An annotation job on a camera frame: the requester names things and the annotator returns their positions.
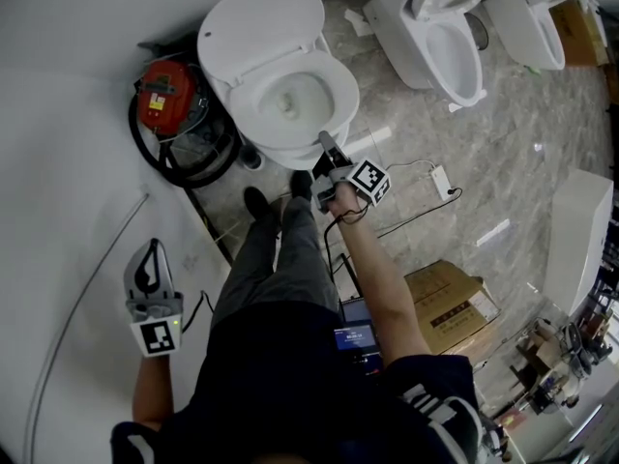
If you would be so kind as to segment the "dark waste bin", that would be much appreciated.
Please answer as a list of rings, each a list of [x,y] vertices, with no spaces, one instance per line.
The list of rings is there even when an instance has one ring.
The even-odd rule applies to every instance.
[[[468,26],[471,30],[474,43],[479,51],[487,49],[489,44],[489,34],[483,22],[475,15],[464,14]]]

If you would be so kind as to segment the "dark grey dustpan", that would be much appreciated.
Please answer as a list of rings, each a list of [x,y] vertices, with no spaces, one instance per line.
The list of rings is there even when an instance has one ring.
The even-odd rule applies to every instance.
[[[143,42],[139,43],[137,48],[149,53],[149,56],[142,61],[144,66],[161,60],[173,60],[181,63],[194,64],[198,61],[195,42],[192,40],[171,43]]]

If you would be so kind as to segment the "person's right forearm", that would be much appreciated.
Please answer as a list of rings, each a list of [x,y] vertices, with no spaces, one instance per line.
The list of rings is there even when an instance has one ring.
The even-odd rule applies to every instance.
[[[339,231],[350,254],[376,331],[383,361],[430,353],[418,323],[408,285],[359,208],[332,204]]]

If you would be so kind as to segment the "dark blue case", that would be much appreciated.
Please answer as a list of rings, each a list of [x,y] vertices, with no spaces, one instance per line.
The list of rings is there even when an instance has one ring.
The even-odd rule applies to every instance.
[[[340,316],[344,323],[370,323],[371,317],[363,298],[353,298],[340,303]]]

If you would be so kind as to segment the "person's black shoe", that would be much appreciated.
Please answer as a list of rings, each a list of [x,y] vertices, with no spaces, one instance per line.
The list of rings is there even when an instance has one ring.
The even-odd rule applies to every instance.
[[[291,196],[311,201],[312,177],[308,171],[294,171],[289,182]]]
[[[245,206],[254,220],[261,220],[272,213],[272,208],[262,191],[247,187],[243,192]]]

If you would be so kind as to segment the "person's dark blue shirt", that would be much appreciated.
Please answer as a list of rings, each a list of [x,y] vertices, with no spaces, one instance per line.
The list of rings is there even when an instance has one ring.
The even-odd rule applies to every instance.
[[[339,317],[249,306],[213,328],[195,392],[159,430],[111,433],[113,464],[475,464],[482,425],[465,357],[407,356],[369,376],[338,348]]]

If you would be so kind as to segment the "person's grey trousers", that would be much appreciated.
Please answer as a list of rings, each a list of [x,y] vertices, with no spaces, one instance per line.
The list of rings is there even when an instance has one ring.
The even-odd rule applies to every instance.
[[[242,309],[270,302],[303,302],[339,311],[339,296],[318,243],[310,202],[290,199],[280,215],[253,222],[214,309],[212,326]]]

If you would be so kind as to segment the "person's right hand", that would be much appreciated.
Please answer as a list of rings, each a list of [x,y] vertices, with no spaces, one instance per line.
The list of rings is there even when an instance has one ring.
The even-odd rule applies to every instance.
[[[356,215],[361,211],[356,188],[348,182],[335,185],[335,196],[328,202],[328,209],[334,218]]]

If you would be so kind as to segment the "person's left black shoe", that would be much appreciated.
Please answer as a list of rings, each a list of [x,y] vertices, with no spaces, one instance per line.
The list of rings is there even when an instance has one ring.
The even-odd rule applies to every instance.
[[[261,220],[272,213],[272,208],[262,191],[247,187],[243,192],[245,206],[254,220]]]

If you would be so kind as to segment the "red vacuum cleaner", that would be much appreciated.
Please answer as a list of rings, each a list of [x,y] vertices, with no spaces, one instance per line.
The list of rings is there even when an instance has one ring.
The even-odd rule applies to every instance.
[[[240,134],[196,64],[154,62],[134,88],[128,112],[134,144],[171,185],[207,187],[237,159]]]

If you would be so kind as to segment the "person's right black shoe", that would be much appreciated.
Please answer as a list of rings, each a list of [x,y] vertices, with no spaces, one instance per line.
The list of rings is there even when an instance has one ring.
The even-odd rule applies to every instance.
[[[312,177],[308,171],[294,171],[289,182],[291,196],[311,201]]]

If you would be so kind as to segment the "white foam piece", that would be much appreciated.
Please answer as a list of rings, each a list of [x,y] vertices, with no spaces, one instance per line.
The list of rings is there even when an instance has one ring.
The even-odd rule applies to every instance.
[[[370,36],[373,34],[370,25],[361,14],[358,14],[350,9],[346,9],[344,12],[344,18],[352,25],[358,37]]]

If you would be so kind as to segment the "white slim toilet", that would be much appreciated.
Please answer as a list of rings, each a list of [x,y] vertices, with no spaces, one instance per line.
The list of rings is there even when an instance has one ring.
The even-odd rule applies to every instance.
[[[514,61],[536,70],[565,68],[563,45],[546,1],[485,0],[483,6]]]

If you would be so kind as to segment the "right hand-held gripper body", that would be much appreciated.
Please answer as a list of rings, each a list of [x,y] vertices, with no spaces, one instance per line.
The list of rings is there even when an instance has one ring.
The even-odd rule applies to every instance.
[[[353,185],[357,195],[374,207],[380,204],[391,189],[390,175],[371,159],[334,165],[328,177],[313,178],[311,193],[320,211],[328,210],[328,202],[335,196],[335,185],[340,182]]]

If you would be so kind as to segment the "cardboard box with white label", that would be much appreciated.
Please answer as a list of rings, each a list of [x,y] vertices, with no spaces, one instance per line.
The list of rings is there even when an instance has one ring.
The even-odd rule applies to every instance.
[[[499,316],[484,280],[439,260],[405,277],[422,336],[433,355],[456,348]]]

